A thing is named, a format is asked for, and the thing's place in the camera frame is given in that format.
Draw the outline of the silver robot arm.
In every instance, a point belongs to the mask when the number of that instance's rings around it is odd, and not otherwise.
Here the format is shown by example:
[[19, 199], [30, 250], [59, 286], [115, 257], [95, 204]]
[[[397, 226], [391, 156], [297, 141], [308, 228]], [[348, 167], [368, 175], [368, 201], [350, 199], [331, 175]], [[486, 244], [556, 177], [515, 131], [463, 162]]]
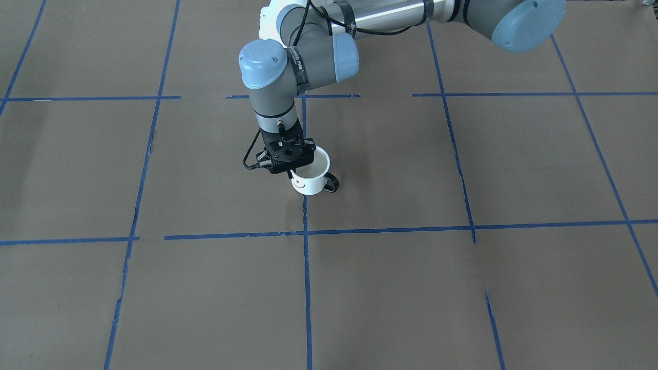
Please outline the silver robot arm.
[[565, 10], [564, 1], [272, 1], [260, 11], [259, 37], [238, 54], [264, 155], [294, 162], [314, 152], [294, 113], [295, 97], [354, 77], [358, 35], [458, 22], [501, 49], [526, 52], [557, 29]]

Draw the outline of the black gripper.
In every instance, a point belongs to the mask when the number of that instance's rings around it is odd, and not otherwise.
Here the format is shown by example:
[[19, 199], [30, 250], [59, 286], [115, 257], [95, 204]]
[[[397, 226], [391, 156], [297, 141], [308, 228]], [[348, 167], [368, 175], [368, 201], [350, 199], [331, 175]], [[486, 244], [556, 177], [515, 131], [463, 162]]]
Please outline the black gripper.
[[266, 155], [301, 155], [305, 152], [306, 143], [299, 119], [291, 128], [284, 129], [282, 133], [278, 128], [275, 133], [270, 133], [261, 128], [260, 132], [265, 147], [259, 155], [261, 153], [266, 153]]

